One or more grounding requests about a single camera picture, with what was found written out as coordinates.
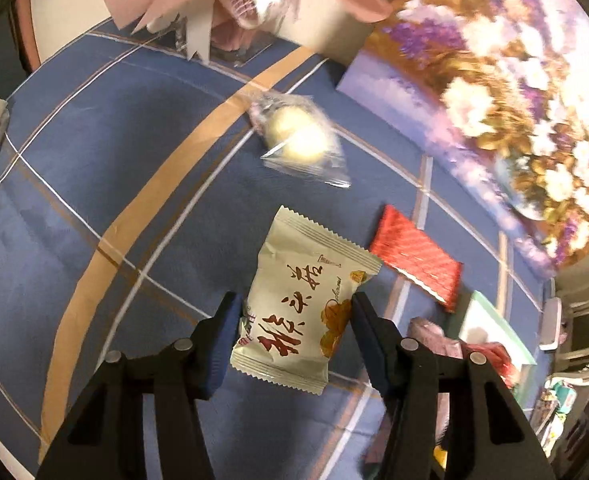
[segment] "flower painting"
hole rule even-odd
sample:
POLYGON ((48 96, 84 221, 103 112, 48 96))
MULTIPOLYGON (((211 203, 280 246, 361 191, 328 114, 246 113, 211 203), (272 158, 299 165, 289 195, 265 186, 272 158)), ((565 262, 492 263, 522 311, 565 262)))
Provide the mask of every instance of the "flower painting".
POLYGON ((542 277, 589 253, 589 17, 575 0, 395 0, 342 79, 542 277))

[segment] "red candy packet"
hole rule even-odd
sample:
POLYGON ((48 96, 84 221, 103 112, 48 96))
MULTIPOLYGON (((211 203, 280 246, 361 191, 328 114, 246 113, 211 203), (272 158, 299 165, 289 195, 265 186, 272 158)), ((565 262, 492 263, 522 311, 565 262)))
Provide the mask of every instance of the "red candy packet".
POLYGON ((370 252, 423 288, 448 312, 455 310, 463 264, 386 205, 370 252))

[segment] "metal screw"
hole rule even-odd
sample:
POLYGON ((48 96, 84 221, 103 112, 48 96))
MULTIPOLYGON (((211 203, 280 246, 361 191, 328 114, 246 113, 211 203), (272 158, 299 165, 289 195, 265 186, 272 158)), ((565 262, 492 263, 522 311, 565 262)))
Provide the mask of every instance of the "metal screw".
POLYGON ((121 359, 121 352, 119 350, 111 350, 106 354, 106 362, 111 365, 118 363, 119 359, 121 359))
POLYGON ((412 337, 407 337, 401 340, 401 348, 409 352, 414 352, 419 348, 419 343, 417 343, 412 337))
POLYGON ((192 348, 192 341, 190 337, 185 337, 183 339, 177 339, 174 344, 175 350, 179 350, 180 352, 185 352, 186 350, 190 350, 192 348))
POLYGON ((486 364, 486 356, 483 355, 481 352, 473 352, 470 354, 470 361, 475 363, 476 365, 484 365, 486 364))

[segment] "table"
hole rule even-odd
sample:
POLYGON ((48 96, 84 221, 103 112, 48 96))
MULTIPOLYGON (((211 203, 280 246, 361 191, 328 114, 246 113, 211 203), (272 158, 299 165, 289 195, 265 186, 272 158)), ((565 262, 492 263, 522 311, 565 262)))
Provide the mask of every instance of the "table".
MULTIPOLYGON (((278 40, 241 68, 203 66, 172 44, 101 23, 10 99, 0 153, 0 440, 28 471, 106 350, 159 351, 190 335, 226 290, 247 293, 282 204, 366 247, 393 204, 464 263, 465 286, 500 305, 537 356, 542 283, 456 181, 334 90, 341 65, 278 40), (263 166, 239 103, 253 85, 314 97, 337 125, 350 189, 263 166)), ((392 269, 364 290, 402 332, 415 316, 446 322, 392 269)), ((316 397, 230 368, 198 407, 218 478, 360 478, 383 404, 350 328, 331 372, 316 397)))

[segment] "beige snack packet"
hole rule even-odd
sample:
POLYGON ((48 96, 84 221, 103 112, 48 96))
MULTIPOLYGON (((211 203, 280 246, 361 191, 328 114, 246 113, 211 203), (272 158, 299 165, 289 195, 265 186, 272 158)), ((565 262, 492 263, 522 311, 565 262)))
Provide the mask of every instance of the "beige snack packet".
POLYGON ((365 249, 281 206, 258 254, 230 364, 321 395, 328 360, 350 320, 352 294, 381 265, 365 249))

